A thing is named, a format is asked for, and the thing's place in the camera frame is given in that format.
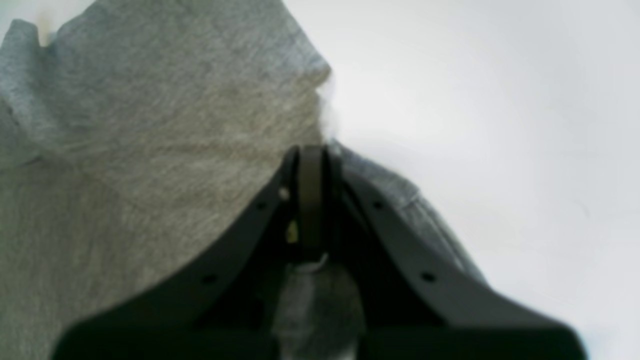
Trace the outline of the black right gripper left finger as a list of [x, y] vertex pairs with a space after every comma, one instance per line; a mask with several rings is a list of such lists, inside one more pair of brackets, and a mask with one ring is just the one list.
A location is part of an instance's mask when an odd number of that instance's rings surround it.
[[69, 329], [55, 360], [274, 360], [288, 264], [313, 260], [313, 148], [293, 146], [210, 247], [146, 292]]

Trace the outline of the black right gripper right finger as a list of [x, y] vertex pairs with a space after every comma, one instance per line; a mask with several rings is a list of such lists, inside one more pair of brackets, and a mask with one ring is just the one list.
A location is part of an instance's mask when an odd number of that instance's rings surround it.
[[406, 178], [339, 145], [310, 149], [310, 178], [310, 247], [354, 279], [359, 360], [587, 358], [570, 326], [493, 290]]

